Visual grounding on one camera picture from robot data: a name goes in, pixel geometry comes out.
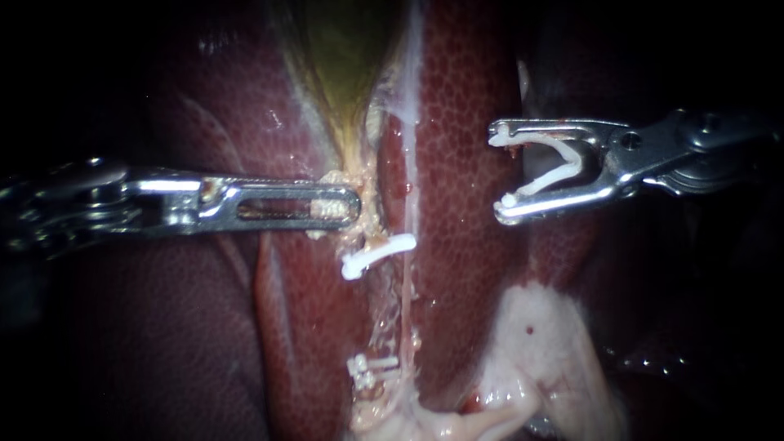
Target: surgical clamp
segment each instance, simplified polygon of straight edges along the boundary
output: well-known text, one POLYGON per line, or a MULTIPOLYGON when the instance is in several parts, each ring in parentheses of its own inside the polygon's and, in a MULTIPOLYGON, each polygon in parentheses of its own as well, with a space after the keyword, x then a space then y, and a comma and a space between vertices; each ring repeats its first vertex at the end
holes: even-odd
POLYGON ((51 259, 112 238, 343 229, 360 209, 359 196, 347 185, 93 158, 0 183, 0 239, 8 255, 51 259))
POLYGON ((589 119, 501 119, 490 125, 488 139, 500 132, 510 136, 530 132, 571 145, 582 143, 600 167, 599 176, 588 185, 507 194, 493 204, 496 218, 504 225, 628 198, 644 185, 673 196, 714 193, 753 180, 760 160, 758 147, 781 141, 781 133, 758 114, 682 109, 643 128, 589 119))

